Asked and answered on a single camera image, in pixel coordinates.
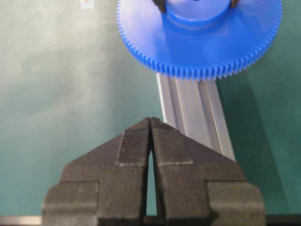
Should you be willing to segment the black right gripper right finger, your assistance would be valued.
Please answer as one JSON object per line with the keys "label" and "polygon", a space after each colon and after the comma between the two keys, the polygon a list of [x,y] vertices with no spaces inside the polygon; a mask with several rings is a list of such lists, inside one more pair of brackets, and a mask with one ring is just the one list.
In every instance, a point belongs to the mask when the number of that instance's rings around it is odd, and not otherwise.
{"label": "black right gripper right finger", "polygon": [[150,119],[159,215],[167,226],[264,226],[261,191],[235,161]]}

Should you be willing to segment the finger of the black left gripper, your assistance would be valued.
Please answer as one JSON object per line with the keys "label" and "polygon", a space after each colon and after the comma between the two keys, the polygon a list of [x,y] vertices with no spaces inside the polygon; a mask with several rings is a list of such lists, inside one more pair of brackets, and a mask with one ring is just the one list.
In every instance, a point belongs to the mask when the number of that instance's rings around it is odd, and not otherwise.
{"label": "finger of the black left gripper", "polygon": [[231,8],[235,8],[238,4],[239,0],[231,0],[230,1],[230,7]]}
{"label": "finger of the black left gripper", "polygon": [[155,6],[159,9],[161,13],[166,13],[166,5],[164,0],[152,0]]}

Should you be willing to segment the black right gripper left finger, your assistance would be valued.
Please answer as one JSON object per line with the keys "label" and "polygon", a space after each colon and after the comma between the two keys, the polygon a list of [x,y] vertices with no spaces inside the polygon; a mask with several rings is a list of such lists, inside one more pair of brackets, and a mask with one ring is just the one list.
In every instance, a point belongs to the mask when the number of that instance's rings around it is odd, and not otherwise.
{"label": "black right gripper left finger", "polygon": [[44,226],[140,226],[146,214],[150,120],[65,165],[42,205]]}

